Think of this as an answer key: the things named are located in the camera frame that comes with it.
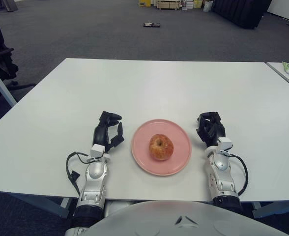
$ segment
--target wall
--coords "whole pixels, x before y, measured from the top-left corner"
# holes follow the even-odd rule
[[[289,0],[272,0],[268,12],[289,19]]]

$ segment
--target black cable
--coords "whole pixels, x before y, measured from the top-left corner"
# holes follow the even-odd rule
[[[239,156],[236,156],[236,155],[234,155],[234,154],[230,154],[229,157],[236,157],[236,158],[242,163],[242,165],[243,165],[243,167],[244,167],[245,177],[246,177],[245,183],[244,183],[244,185],[243,185],[243,188],[237,193],[239,196],[241,196],[241,195],[245,192],[245,189],[246,189],[246,187],[247,187],[247,185],[248,185],[248,171],[247,171],[247,167],[246,167],[246,165],[245,165],[245,162],[244,162],[244,161],[242,160],[242,158],[240,158]]]
[[[232,149],[232,147],[233,147],[233,145],[227,149],[224,149],[223,151],[228,151],[228,150]]]
[[[69,154],[69,156],[67,157],[67,160],[66,160],[66,172],[67,172],[68,179],[70,180],[70,182],[72,183],[72,185],[73,185],[74,188],[76,189],[77,193],[80,195],[79,187],[78,187],[78,185],[77,185],[77,183],[76,183],[76,179],[77,179],[79,176],[77,175],[77,178],[75,178],[74,175],[73,175],[73,174],[74,174],[74,171],[73,171],[73,173],[71,174],[71,173],[69,172],[69,169],[68,169],[69,159],[70,159],[71,157],[73,157],[74,155],[77,155],[77,157],[79,158],[79,160],[80,160],[82,163],[84,163],[84,164],[90,164],[90,163],[94,162],[95,160],[92,160],[92,161],[90,161],[90,162],[84,162],[84,161],[80,158],[79,155],[83,155],[83,156],[88,156],[88,155],[85,154],[85,153],[82,153],[82,152],[75,152],[75,151],[74,151],[73,153]]]

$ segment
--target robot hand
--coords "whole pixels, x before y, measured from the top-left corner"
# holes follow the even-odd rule
[[[66,236],[77,236],[102,219],[106,192],[105,183],[109,174],[110,155],[107,152],[124,141],[122,123],[119,120],[121,120],[121,116],[104,111],[98,126],[94,130],[90,155],[73,152],[67,158],[66,171],[68,178],[80,196],[72,217],[71,228],[67,230]],[[117,135],[109,143],[108,128],[117,124]],[[86,183],[81,191],[79,191],[76,184],[76,180],[80,175],[74,171],[70,174],[68,169],[68,161],[75,155],[82,163],[89,164],[86,170]],[[86,156],[87,160],[83,161],[80,155]]]
[[[239,196],[245,191],[248,183],[248,172],[243,160],[230,154],[233,147],[232,141],[225,136],[225,128],[221,124],[221,118],[217,112],[201,114],[198,119],[197,133],[201,140],[206,142],[205,154],[208,157],[206,172],[213,204],[236,213],[242,213]],[[231,177],[230,157],[236,157],[243,164],[246,181],[243,189],[236,192],[234,180]]]
[[[104,111],[100,117],[100,123],[94,129],[93,144],[99,144],[105,147],[105,153],[107,153],[112,147],[116,147],[124,141],[123,138],[123,126],[121,122],[121,116],[114,113]],[[117,135],[111,139],[109,143],[108,129],[110,126],[118,124]]]

